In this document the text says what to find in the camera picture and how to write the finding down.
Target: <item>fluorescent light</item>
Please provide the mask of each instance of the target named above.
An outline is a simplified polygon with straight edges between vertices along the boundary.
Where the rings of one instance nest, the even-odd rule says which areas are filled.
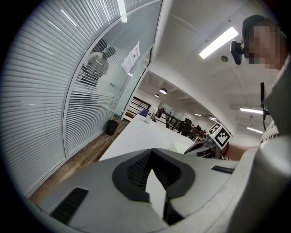
[[[54,25],[51,21],[49,21],[48,20],[48,22],[50,23],[50,24],[52,24],[56,29],[58,29],[58,30],[60,30],[60,31],[62,31],[61,29],[59,29],[56,25]]]
[[[121,21],[123,23],[127,23],[127,17],[126,17],[126,10],[125,10],[125,3],[124,0],[117,0],[118,8],[119,8],[119,13],[121,16]]]
[[[248,129],[248,130],[252,130],[252,131],[254,131],[254,132],[257,132],[257,133],[260,133],[260,134],[263,134],[262,131],[257,130],[257,129],[253,129],[253,128],[249,128],[249,127],[247,127],[247,129]]]
[[[241,108],[241,111],[247,111],[247,112],[252,112],[252,113],[263,114],[263,111],[262,110],[249,109],[249,108]]]
[[[78,25],[68,16],[67,13],[64,12],[63,9],[61,9],[61,12],[65,15],[65,17],[67,17],[67,19],[75,26],[77,27]]]
[[[229,42],[231,39],[235,38],[238,35],[238,32],[234,27],[229,28],[227,31],[222,33],[215,41],[208,45],[199,55],[203,59],[213,53],[215,50],[219,49],[225,43]]]
[[[99,61],[95,60],[96,62],[98,62],[100,65],[102,65]]]

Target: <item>bottle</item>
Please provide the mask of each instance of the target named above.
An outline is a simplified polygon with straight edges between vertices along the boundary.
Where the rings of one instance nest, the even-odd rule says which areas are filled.
[[[157,107],[150,106],[149,112],[147,113],[146,118],[145,118],[146,123],[148,123],[148,124],[151,123],[151,120],[154,117],[156,111],[158,111]]]

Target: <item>paper sign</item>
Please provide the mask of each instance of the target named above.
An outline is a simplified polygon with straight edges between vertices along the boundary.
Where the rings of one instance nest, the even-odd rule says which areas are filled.
[[[127,55],[126,59],[124,60],[124,62],[121,64],[122,68],[126,71],[126,73],[130,72],[130,69],[133,66],[133,62],[131,60],[131,55]]]
[[[130,56],[131,60],[133,61],[133,64],[135,64],[136,60],[140,56],[140,42],[137,42],[133,50],[130,51]]]

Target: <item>white table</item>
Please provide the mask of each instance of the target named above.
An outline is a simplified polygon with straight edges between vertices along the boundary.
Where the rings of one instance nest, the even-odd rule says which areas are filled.
[[[100,161],[143,149],[169,149],[172,142],[188,147],[194,144],[191,139],[153,121],[147,124],[143,116],[136,115],[103,154]]]

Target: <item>red object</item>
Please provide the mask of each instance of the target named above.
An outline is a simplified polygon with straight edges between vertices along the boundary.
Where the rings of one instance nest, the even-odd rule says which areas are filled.
[[[225,156],[225,155],[227,154],[227,152],[228,152],[228,148],[229,148],[229,142],[228,142],[227,145],[226,145],[226,150],[224,151],[223,156]]]

